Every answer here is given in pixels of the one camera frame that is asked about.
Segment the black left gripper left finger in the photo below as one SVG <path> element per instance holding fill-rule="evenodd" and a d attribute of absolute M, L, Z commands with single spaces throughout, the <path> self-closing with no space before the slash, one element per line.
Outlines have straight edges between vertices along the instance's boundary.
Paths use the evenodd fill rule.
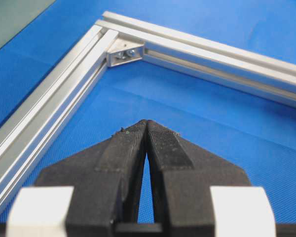
<path fill-rule="evenodd" d="M 73 186 L 65 220 L 70 237 L 111 237 L 117 222 L 137 222 L 146 120 L 44 168 L 35 185 Z"/>

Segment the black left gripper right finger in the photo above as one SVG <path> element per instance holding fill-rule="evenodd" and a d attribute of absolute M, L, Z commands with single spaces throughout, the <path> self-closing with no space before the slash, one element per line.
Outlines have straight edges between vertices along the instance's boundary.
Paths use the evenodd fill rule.
<path fill-rule="evenodd" d="M 210 186 L 250 186 L 247 174 L 152 120 L 146 132 L 155 221 L 170 237 L 213 237 Z"/>

